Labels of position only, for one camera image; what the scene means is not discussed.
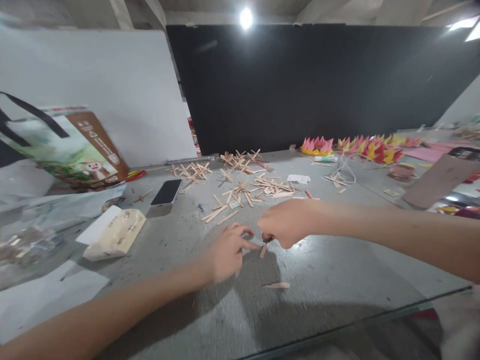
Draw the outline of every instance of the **black panel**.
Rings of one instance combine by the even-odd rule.
[[[480,73],[470,31],[167,26],[204,155],[431,126]]]

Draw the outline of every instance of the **cartoon character print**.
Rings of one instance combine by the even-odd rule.
[[[81,167],[83,168],[83,173],[95,181],[103,180],[110,176],[110,172],[104,168],[104,163],[100,160],[82,162]]]

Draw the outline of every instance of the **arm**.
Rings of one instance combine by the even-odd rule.
[[[112,291],[61,313],[0,346],[0,359],[92,359],[147,315],[182,295],[228,279],[242,268],[242,248],[258,246],[226,227],[208,252],[158,277]]]
[[[308,235],[367,240],[480,283],[480,221],[388,207],[293,199],[258,220],[263,238],[288,249]]]

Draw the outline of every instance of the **glue stick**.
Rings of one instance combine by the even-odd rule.
[[[336,163],[339,158],[336,156],[315,156],[314,160],[319,163]]]

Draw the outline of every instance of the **ceiling light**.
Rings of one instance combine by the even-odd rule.
[[[252,26],[252,22],[253,22],[252,12],[248,7],[246,7],[240,13],[240,25],[242,28],[247,30],[250,26]]]

